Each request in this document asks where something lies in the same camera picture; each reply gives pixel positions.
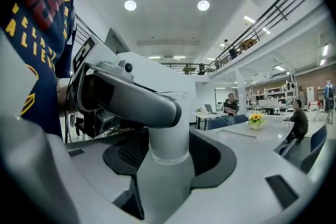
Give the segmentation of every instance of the man in dark shirt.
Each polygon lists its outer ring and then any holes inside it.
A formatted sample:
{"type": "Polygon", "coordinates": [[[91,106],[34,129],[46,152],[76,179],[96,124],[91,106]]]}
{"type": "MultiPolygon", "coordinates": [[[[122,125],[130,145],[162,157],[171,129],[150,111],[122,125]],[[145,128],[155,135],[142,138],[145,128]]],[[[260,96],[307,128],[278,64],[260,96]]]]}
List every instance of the man in dark shirt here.
{"type": "Polygon", "coordinates": [[[293,104],[293,108],[295,110],[294,115],[290,118],[286,118],[287,121],[294,122],[293,129],[287,137],[287,143],[289,143],[292,138],[296,138],[296,143],[300,143],[308,132],[308,118],[301,107],[302,102],[300,100],[296,100],[293,104]]]}
{"type": "Polygon", "coordinates": [[[237,115],[238,105],[234,101],[235,96],[233,93],[230,93],[228,96],[228,101],[224,103],[224,112],[228,113],[228,116],[224,117],[224,120],[227,121],[228,124],[233,124],[233,117],[237,115]]]}
{"type": "Polygon", "coordinates": [[[37,78],[21,116],[46,133],[62,137],[59,111],[64,111],[75,40],[74,0],[8,0],[1,27],[15,51],[37,78]]]}

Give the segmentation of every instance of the flower bouquet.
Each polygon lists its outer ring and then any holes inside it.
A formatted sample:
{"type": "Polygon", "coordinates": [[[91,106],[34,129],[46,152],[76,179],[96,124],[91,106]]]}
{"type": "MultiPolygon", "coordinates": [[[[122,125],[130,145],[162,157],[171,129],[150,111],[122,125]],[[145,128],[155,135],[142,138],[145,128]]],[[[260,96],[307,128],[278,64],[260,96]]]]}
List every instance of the flower bouquet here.
{"type": "Polygon", "coordinates": [[[248,120],[248,124],[250,125],[251,129],[261,129],[264,127],[265,125],[265,121],[263,120],[263,115],[259,115],[259,114],[253,114],[250,116],[249,120],[248,120]]]}

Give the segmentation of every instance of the blue chair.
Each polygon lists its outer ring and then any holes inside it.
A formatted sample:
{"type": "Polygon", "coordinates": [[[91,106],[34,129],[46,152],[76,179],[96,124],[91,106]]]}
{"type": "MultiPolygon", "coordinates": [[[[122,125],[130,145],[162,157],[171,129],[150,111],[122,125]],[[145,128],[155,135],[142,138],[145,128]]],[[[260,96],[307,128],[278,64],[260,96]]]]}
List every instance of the blue chair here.
{"type": "Polygon", "coordinates": [[[320,130],[313,134],[310,139],[310,153],[304,158],[301,163],[300,169],[306,174],[311,170],[317,157],[319,156],[321,149],[327,139],[327,126],[324,125],[320,130]]]}
{"type": "Polygon", "coordinates": [[[283,146],[279,151],[279,155],[288,160],[290,158],[290,154],[292,152],[292,148],[295,142],[296,142],[296,139],[293,139],[288,145],[283,146]]]}
{"type": "Polygon", "coordinates": [[[247,121],[248,121],[248,117],[244,114],[233,117],[233,124],[243,123],[247,121]]]}
{"type": "Polygon", "coordinates": [[[227,121],[224,119],[209,120],[207,130],[213,130],[213,129],[222,128],[226,126],[230,126],[230,124],[228,124],[227,121]]]}

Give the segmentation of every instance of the cable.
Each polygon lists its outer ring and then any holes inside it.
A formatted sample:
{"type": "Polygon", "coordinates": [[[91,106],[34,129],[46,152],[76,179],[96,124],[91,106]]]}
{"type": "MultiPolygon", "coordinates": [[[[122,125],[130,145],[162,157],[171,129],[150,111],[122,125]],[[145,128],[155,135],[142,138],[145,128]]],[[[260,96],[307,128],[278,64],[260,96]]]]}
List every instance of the cable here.
{"type": "Polygon", "coordinates": [[[68,135],[69,135],[69,130],[68,130],[68,110],[69,110],[69,99],[70,99],[70,89],[71,89],[71,80],[72,80],[72,75],[70,76],[69,83],[68,83],[68,88],[67,88],[67,94],[65,96],[65,102],[64,102],[64,116],[65,116],[65,143],[68,143],[68,135]]]}

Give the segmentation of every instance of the man sitting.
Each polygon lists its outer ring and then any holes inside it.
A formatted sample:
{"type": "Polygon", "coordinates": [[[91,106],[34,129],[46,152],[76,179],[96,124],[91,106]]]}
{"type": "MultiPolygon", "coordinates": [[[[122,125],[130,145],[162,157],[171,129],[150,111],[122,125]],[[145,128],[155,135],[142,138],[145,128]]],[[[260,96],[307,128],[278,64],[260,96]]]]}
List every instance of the man sitting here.
{"type": "Polygon", "coordinates": [[[294,122],[294,127],[291,133],[287,136],[287,143],[290,143],[292,138],[296,138],[296,143],[300,143],[308,132],[308,118],[301,107],[302,102],[296,100],[293,104],[293,109],[295,110],[294,115],[290,118],[286,118],[286,121],[294,122]]]}
{"type": "Polygon", "coordinates": [[[237,115],[238,111],[238,105],[234,100],[235,96],[233,93],[230,93],[228,96],[228,101],[224,103],[224,112],[228,113],[228,116],[224,117],[224,120],[226,120],[230,125],[233,125],[233,117],[237,115]]]}

